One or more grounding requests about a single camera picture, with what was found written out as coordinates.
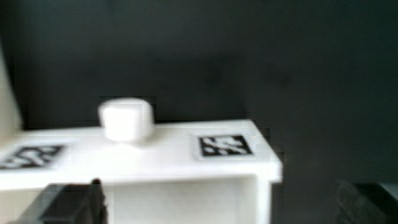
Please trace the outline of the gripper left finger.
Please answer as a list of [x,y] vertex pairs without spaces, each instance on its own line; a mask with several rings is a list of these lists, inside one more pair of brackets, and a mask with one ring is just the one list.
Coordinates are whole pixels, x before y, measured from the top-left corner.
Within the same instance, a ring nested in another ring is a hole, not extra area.
[[42,213],[43,224],[109,224],[102,181],[68,184]]

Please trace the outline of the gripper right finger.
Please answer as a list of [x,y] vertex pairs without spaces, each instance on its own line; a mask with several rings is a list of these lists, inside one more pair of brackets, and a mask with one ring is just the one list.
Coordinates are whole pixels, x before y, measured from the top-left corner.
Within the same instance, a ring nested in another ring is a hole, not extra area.
[[398,224],[398,199],[377,183],[344,182],[335,224]]

